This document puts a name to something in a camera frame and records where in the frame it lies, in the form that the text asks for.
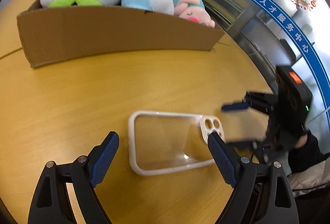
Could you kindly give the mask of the person's right hand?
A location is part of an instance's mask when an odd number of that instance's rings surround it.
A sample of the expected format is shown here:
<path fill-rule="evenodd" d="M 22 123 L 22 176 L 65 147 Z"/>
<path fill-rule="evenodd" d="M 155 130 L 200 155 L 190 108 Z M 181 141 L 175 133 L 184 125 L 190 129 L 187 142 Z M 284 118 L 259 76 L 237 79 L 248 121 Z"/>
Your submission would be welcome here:
<path fill-rule="evenodd" d="M 296 144 L 293 146 L 293 148 L 301 148 L 301 147 L 303 147 L 303 146 L 306 144 L 307 140 L 308 140 L 308 135 L 307 135 L 307 134 L 305 134 L 304 136 L 301 136 L 301 137 L 297 140 L 297 142 L 296 142 Z"/>

